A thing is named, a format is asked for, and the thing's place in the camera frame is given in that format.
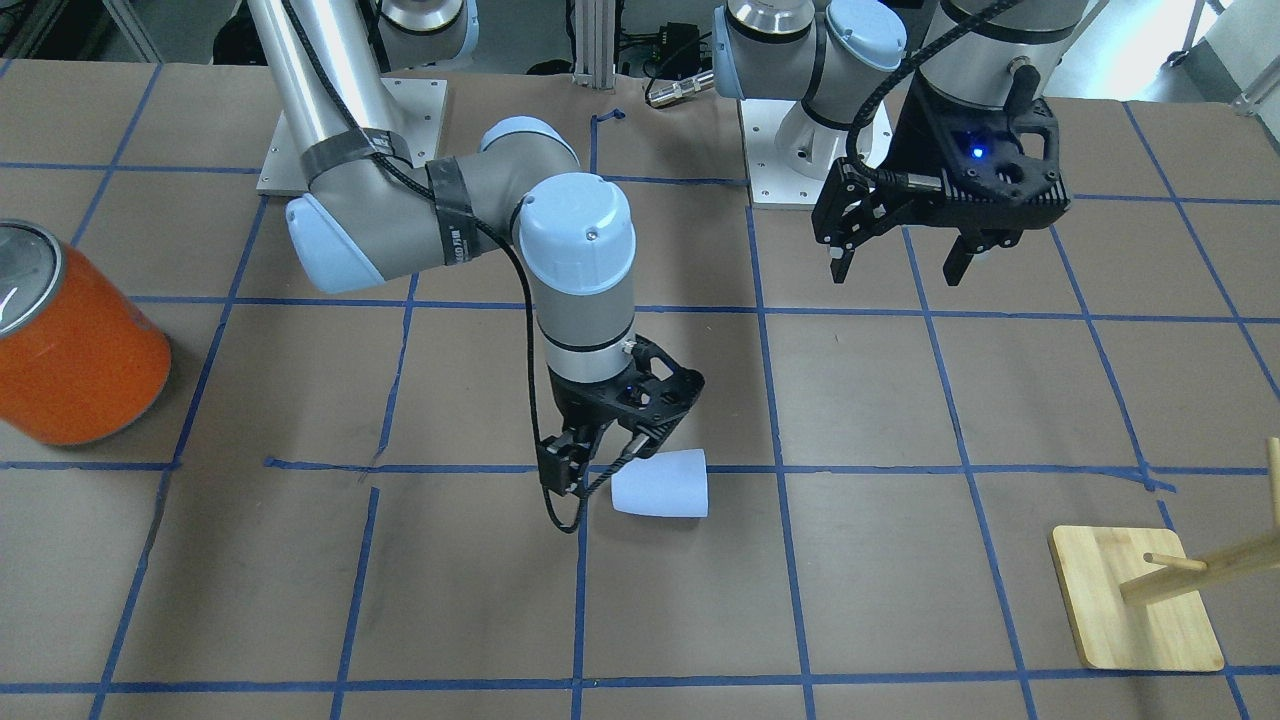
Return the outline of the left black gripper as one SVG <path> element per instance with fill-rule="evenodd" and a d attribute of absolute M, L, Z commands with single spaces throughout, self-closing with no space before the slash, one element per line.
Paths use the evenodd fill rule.
<path fill-rule="evenodd" d="M 1073 196 L 1060 126 L 1033 83 L 1015 78 L 995 108 L 978 108 L 915 78 L 881 169 L 835 160 L 820 188 L 812 227 L 829 250 L 832 281 L 842 284 L 856 249 L 901 225 L 906 208 L 910 224 L 960 231 L 942 265 L 950 287 L 975 258 L 1064 215 Z"/>

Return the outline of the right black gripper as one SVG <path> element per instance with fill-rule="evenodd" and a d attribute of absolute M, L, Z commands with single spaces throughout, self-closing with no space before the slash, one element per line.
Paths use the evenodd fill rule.
<path fill-rule="evenodd" d="M 705 387 L 700 372 L 680 365 L 640 334 L 589 352 L 554 343 L 547 350 L 550 387 L 563 423 L 559 436 L 536 439 L 544 498 L 589 498 L 631 461 L 652 457 Z M 614 421 L 631 430 L 632 438 L 589 483 L 590 462 Z"/>

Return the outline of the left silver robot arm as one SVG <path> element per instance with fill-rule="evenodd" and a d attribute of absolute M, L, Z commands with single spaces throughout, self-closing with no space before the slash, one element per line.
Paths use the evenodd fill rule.
<path fill-rule="evenodd" d="M 902 225 L 957 232 L 950 286 L 974 258 L 1052 225 L 1073 196 L 1043 92 L 1083 1 L 727 1 L 716 90 L 790 101 L 780 152 L 820 182 L 812 232 L 846 279 L 867 241 Z"/>

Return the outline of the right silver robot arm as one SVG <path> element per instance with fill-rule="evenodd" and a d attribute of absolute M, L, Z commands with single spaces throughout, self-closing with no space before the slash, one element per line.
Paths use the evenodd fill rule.
<path fill-rule="evenodd" d="M 250 12 L 303 173 L 285 223 L 312 284 L 365 290 L 499 249 L 563 418 L 559 434 L 535 439 L 543 487 L 588 497 L 588 468 L 614 425 L 632 436 L 621 462 L 652 457 L 704 379 L 635 331 L 637 236 L 622 188 L 584 172 L 534 117 L 497 123 L 475 154 L 417 158 L 357 3 L 252 1 Z"/>

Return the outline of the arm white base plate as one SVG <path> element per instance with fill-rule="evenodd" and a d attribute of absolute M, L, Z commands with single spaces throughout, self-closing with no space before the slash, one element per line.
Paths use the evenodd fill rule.
<path fill-rule="evenodd" d="M 436 158 L 448 83 L 443 79 L 384 78 L 384 90 L 358 110 L 362 131 L 347 128 L 324 90 L 315 82 L 282 90 L 284 111 L 262 160 L 257 191 L 266 196 L 297 197 L 321 173 L 374 150 L 420 168 Z"/>
<path fill-rule="evenodd" d="M 797 101 L 748 99 L 739 110 L 751 202 L 812 210 L 847 133 L 818 124 Z"/>

